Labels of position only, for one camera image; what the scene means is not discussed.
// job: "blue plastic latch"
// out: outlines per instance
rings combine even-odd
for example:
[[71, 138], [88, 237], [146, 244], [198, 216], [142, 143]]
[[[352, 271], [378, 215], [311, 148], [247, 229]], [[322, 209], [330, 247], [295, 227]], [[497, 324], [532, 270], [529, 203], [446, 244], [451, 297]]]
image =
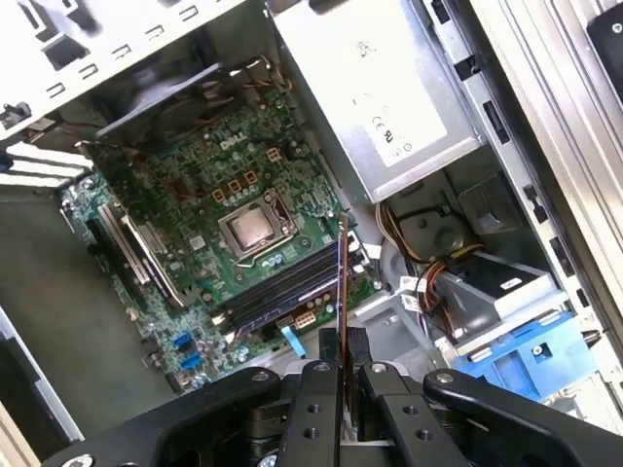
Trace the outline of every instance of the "blue plastic latch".
[[281, 328], [281, 333], [292, 347], [292, 350], [294, 350], [294, 353], [296, 353], [299, 358], [305, 358], [305, 349], [301, 341], [299, 341], [299, 338], [292, 332], [292, 329], [290, 329], [289, 326], [285, 326]]
[[487, 347], [485, 358], [461, 356], [453, 368], [538, 402], [597, 370], [568, 311], [554, 321], [528, 322]]

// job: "black metal bracket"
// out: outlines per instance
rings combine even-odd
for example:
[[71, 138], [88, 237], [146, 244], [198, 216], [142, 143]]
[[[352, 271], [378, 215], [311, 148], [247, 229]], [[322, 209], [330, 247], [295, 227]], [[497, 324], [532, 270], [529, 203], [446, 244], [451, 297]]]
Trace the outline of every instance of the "black metal bracket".
[[623, 459], [620, 437], [455, 370], [427, 375], [423, 389], [480, 426], [490, 445], [498, 439], [504, 453], [512, 450], [513, 465], [589, 467]]
[[338, 465], [343, 413], [342, 368], [315, 360], [301, 373], [279, 448], [279, 467]]
[[394, 367], [367, 364], [359, 370], [359, 378], [368, 397], [376, 401], [404, 465], [468, 465], [423, 396], [412, 393]]
[[81, 456], [91, 458], [97, 467], [161, 465], [165, 441], [173, 435], [216, 413], [253, 407], [278, 391], [279, 384], [279, 376], [269, 370], [240, 370], [93, 440], [71, 446], [48, 459], [43, 467], [72, 465], [69, 461]]

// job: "label sticker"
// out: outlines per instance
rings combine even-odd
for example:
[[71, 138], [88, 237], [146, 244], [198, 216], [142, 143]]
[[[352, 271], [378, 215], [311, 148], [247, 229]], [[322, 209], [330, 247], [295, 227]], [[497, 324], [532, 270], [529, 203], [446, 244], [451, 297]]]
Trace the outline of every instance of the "label sticker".
[[426, 279], [420, 279], [420, 284], [418, 284], [417, 277], [411, 275], [403, 275], [400, 277], [401, 290], [411, 290], [413, 292], [416, 290], [416, 286], [418, 287], [418, 292], [426, 292]]
[[371, 260], [379, 260], [381, 258], [381, 245], [364, 243], [363, 247], [366, 249], [366, 252], [368, 253], [368, 256]]
[[520, 279], [519, 277], [515, 277], [513, 279], [507, 280], [503, 284], [499, 284], [499, 287], [502, 288], [503, 290], [508, 290], [508, 289], [512, 289], [513, 287], [521, 283], [522, 283], [522, 279]]
[[415, 311], [417, 313], [421, 313], [420, 304], [418, 303], [418, 299], [416, 299], [412, 295], [401, 294], [400, 301], [402, 305], [405, 307], [407, 311]]
[[415, 62], [396, 60], [388, 38], [376, 36], [356, 47], [358, 90], [352, 102], [387, 167], [448, 134]]

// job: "screw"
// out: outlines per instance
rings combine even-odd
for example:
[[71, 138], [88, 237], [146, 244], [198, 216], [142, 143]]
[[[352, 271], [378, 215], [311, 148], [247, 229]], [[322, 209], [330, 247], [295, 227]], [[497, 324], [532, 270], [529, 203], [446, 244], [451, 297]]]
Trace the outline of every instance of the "screw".
[[253, 376], [253, 380], [254, 381], [266, 381], [269, 378], [269, 374], [268, 373], [258, 373], [257, 375]]
[[94, 462], [95, 460], [92, 458], [92, 456], [84, 454], [68, 460], [67, 462], [62, 464], [62, 467], [91, 467]]
[[370, 368], [372, 368], [374, 373], [384, 373], [387, 371], [387, 365], [383, 363], [373, 363]]
[[276, 455], [267, 455], [257, 464], [257, 467], [275, 467], [276, 466]]
[[455, 379], [451, 377], [450, 375], [448, 375], [447, 373], [440, 373], [439, 375], [437, 375], [437, 380], [441, 382], [442, 384], [449, 384]]

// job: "sata port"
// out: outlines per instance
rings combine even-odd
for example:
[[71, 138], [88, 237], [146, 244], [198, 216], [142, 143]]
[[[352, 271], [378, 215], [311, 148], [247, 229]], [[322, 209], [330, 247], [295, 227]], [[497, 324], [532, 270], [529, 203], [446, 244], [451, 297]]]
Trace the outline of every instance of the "sata port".
[[173, 345], [175, 345], [175, 347], [179, 348], [182, 347], [184, 345], [186, 345], [187, 343], [189, 343], [191, 341], [191, 335], [189, 333], [184, 333], [181, 336], [175, 338], [173, 340]]
[[313, 323], [315, 323], [315, 314], [313, 314], [313, 311], [306, 311], [294, 318], [296, 329], [306, 328]]
[[192, 370], [202, 362], [202, 357], [198, 353], [194, 353], [191, 356], [182, 360], [179, 364], [182, 370]]

